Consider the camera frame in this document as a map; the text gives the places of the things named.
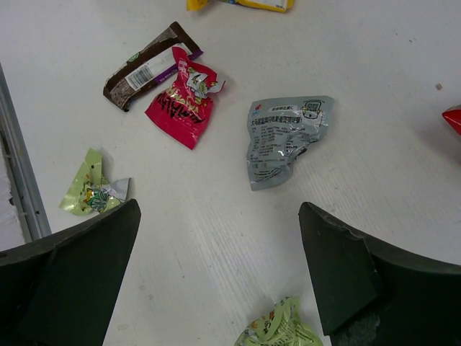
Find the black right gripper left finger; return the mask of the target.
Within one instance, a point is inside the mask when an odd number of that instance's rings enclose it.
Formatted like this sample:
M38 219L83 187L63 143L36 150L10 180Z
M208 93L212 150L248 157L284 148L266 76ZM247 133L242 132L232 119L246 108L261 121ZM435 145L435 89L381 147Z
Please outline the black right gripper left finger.
M131 199L1 252L1 344L102 345L140 219Z

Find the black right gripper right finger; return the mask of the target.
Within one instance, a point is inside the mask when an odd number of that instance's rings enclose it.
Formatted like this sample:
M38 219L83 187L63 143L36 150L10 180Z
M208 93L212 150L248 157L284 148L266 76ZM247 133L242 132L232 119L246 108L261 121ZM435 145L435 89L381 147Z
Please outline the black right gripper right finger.
M459 265L393 246L309 202L299 222L332 345L460 344Z

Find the large red snack bag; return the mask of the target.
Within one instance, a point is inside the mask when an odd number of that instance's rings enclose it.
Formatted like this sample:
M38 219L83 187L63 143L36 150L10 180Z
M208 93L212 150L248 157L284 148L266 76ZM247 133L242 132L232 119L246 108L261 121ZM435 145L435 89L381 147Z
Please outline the large red snack bag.
M461 135L461 105L455 105L442 113L442 117L447 123Z

